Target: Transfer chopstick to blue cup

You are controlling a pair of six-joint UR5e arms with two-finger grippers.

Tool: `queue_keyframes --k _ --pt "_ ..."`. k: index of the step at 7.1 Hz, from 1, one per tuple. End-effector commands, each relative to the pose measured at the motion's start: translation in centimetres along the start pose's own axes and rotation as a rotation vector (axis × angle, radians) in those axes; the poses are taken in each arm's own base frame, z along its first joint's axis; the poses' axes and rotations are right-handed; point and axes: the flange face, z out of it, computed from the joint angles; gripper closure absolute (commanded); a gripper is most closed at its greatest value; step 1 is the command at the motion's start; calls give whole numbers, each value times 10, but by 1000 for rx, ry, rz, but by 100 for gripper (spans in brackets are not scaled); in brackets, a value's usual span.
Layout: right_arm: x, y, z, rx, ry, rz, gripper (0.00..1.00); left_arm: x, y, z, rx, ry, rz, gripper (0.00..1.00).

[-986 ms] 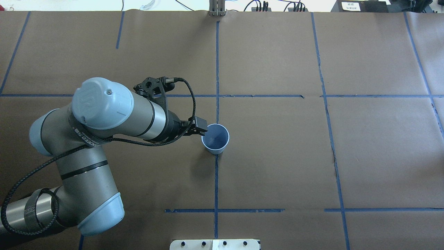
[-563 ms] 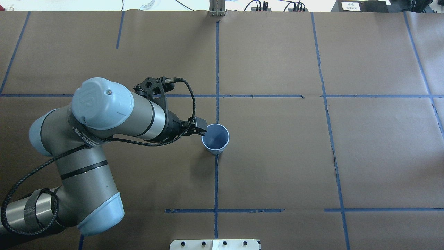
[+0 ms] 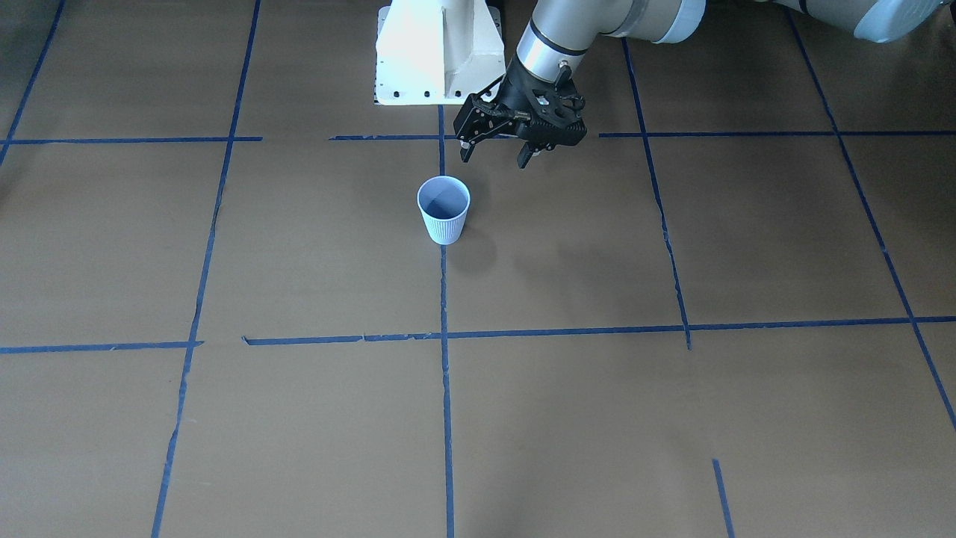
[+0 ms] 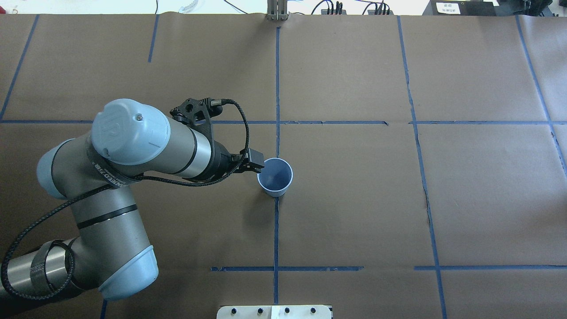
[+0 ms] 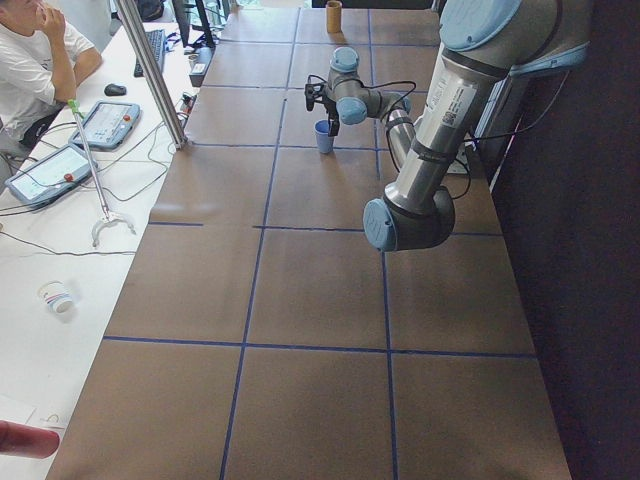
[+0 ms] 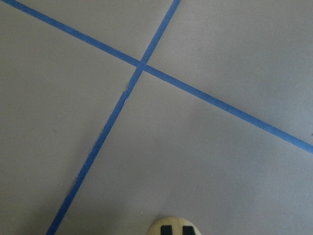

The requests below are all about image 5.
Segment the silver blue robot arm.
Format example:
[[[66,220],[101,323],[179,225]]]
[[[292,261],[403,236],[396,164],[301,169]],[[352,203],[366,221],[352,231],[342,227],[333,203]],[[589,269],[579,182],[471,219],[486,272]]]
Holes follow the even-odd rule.
[[[449,1],[440,16],[441,45],[422,115],[409,117],[408,99],[366,86],[351,47],[337,48],[328,77],[305,86],[307,109],[320,103],[329,136],[367,118],[385,128],[395,181],[363,213],[376,249],[402,251],[443,243],[455,224],[453,199],[442,180],[494,85],[508,76],[567,71],[586,57],[590,1]]]

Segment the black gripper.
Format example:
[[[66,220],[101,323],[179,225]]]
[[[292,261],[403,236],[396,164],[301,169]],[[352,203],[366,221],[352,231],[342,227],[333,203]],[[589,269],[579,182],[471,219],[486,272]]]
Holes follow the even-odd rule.
[[[326,89],[327,84],[325,82],[305,84],[304,95],[307,111],[313,111],[316,105],[322,105],[325,110],[328,110]],[[329,125],[328,136],[336,137],[338,135],[338,113],[331,110],[327,112],[327,115]]]

